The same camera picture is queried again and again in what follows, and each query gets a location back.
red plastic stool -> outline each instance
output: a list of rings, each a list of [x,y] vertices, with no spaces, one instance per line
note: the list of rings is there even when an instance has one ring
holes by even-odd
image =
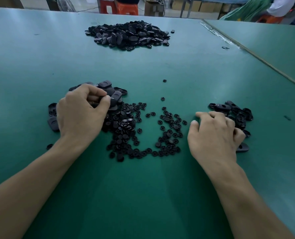
[[[138,5],[136,4],[124,4],[120,3],[117,0],[114,0],[115,5],[117,7],[117,14],[126,15],[129,13],[132,16],[139,15]]]
[[[117,14],[117,7],[114,1],[100,0],[100,13],[108,14],[107,7],[112,8],[112,14]]]
[[[266,23],[266,24],[279,24],[283,20],[283,17],[274,17],[271,15],[262,15],[257,23]]]

chair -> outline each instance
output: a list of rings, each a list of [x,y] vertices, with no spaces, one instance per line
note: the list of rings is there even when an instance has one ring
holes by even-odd
[[[138,5],[120,3],[117,0],[114,0],[114,2],[117,7],[117,14],[126,15],[129,13],[132,16],[139,15]]]
[[[266,24],[279,24],[283,20],[283,17],[274,17],[271,15],[262,15],[257,23],[266,23]]]
[[[112,14],[117,14],[117,7],[114,1],[111,0],[100,0],[100,13],[108,14],[107,7],[112,8]]]

floor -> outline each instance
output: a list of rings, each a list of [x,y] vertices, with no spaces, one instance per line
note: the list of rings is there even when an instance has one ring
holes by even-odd
[[[70,0],[73,4],[76,11],[85,11],[85,12],[93,12],[99,13],[97,0]],[[39,10],[49,10],[46,0],[21,0],[25,9],[39,9]],[[172,10],[169,7],[169,0],[166,0],[166,10],[165,16],[166,17],[179,17],[181,11]],[[144,2],[140,0],[138,4],[139,8],[139,15],[144,16]],[[182,17],[187,16],[187,11],[183,12]],[[195,19],[214,19],[216,20],[218,17],[218,13],[202,13],[202,12],[191,12],[189,18]]]

forearm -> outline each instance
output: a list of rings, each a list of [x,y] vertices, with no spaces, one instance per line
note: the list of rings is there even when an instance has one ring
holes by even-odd
[[[0,238],[22,238],[62,176],[82,153],[59,139],[53,148],[0,184]]]
[[[204,165],[211,179],[235,239],[295,238],[268,208],[235,162]]]

green bag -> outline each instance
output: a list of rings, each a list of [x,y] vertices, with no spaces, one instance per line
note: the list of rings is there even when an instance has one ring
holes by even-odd
[[[271,0],[249,0],[244,6],[221,17],[220,20],[250,22],[251,19],[271,6]]]

